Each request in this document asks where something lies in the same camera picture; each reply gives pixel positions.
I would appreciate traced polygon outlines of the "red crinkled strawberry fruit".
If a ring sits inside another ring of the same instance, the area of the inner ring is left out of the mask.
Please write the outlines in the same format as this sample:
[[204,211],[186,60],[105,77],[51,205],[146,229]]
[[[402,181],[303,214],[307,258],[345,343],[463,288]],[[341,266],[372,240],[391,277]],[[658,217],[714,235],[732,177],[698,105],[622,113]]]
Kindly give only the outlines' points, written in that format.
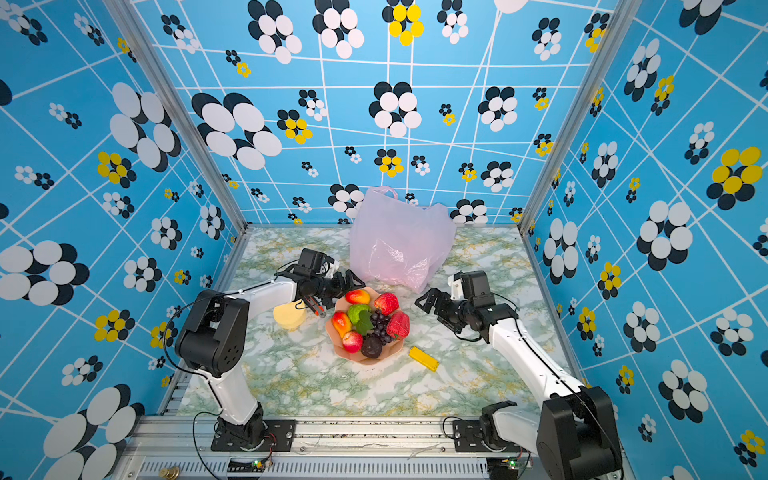
[[407,338],[410,334],[410,317],[403,311],[394,312],[388,322],[386,332],[392,339]]

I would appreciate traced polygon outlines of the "red apple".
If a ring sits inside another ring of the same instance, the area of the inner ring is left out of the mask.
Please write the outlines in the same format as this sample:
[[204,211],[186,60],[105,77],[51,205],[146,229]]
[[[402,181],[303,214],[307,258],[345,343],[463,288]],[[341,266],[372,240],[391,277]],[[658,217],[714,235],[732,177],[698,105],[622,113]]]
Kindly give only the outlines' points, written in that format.
[[381,294],[373,305],[374,310],[384,316],[390,316],[400,308],[398,297],[390,292]]

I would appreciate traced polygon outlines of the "pink translucent plastic bag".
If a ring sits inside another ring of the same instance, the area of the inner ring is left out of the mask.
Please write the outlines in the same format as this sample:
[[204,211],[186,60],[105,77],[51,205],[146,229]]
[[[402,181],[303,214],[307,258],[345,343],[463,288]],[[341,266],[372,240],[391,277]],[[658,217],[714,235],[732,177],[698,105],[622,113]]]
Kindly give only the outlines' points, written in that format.
[[422,208],[390,187],[372,187],[350,229],[350,267],[364,281],[421,292],[447,259],[456,230],[444,205]]

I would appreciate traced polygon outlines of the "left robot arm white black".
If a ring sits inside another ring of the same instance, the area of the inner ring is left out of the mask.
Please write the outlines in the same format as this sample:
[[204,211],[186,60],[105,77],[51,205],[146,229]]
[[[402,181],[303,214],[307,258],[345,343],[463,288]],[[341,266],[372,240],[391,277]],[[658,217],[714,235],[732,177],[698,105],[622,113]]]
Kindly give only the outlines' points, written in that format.
[[242,366],[249,321],[274,308],[300,301],[319,316],[346,293],[365,283],[325,253],[303,249],[271,280],[231,292],[206,289],[188,306],[174,340],[185,371],[203,378],[220,411],[215,415],[213,451],[287,452],[296,422],[266,422]]

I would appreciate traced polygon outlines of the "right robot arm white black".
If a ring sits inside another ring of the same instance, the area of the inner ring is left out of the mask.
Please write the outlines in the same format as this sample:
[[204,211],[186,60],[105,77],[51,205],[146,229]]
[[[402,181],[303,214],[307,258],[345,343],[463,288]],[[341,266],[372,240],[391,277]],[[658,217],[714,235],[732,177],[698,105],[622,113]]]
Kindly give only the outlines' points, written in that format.
[[614,406],[600,387],[587,387],[533,339],[517,305],[492,291],[483,271],[459,272],[449,291],[428,290],[415,301],[455,335],[465,328],[506,359],[539,407],[538,417],[519,413],[515,402],[484,407],[479,419],[454,421],[456,446],[502,453],[518,449],[537,457],[551,479],[594,479],[624,471]]

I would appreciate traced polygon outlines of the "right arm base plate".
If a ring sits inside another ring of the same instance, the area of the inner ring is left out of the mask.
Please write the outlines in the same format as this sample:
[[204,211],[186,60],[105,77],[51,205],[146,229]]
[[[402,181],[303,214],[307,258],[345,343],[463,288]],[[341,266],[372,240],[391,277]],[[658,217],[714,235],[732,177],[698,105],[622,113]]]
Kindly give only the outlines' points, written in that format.
[[502,447],[492,446],[483,437],[478,420],[451,419],[447,434],[452,438],[457,453],[511,453],[517,455],[520,447],[506,443]]

